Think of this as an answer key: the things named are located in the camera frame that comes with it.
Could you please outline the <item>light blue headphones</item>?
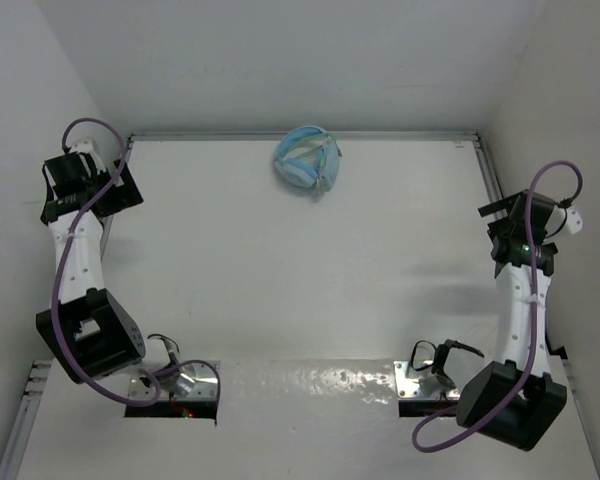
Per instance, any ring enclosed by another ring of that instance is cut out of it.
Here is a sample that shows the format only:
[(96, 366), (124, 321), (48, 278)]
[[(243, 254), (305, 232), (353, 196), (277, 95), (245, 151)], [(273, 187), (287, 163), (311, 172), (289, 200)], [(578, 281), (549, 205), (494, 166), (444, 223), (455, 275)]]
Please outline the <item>light blue headphones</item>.
[(306, 125), (283, 137), (274, 150), (273, 166), (284, 181), (311, 190), (320, 198), (333, 189), (341, 158), (342, 152), (331, 132)]

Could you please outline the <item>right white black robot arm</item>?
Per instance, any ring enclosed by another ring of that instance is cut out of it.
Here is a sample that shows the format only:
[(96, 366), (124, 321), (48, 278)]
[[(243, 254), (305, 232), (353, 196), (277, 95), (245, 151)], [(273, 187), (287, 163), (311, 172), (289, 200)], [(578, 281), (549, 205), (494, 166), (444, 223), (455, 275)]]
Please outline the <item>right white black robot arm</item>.
[(458, 426), (532, 450), (564, 409), (567, 389), (553, 380), (546, 345), (546, 297), (558, 252), (549, 227), (567, 223), (565, 203), (523, 190), (480, 208), (502, 212), (488, 225), (498, 293), (498, 336), (492, 360), (437, 411)]

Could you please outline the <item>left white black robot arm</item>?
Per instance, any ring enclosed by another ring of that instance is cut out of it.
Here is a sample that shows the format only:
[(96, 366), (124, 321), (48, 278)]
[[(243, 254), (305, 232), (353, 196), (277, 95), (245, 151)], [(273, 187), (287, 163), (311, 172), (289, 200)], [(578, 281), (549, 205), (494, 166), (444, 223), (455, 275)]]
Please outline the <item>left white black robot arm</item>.
[(101, 264), (106, 220), (142, 203), (129, 171), (84, 215), (78, 214), (110, 179), (90, 140), (43, 164), (46, 199), (42, 223), (52, 234), (56, 267), (62, 273), (59, 325), (67, 347), (57, 340), (49, 310), (37, 314), (36, 329), (74, 382), (81, 368), (94, 380), (128, 368), (157, 372), (177, 361), (176, 343), (162, 335), (144, 336), (131, 315), (104, 284)]

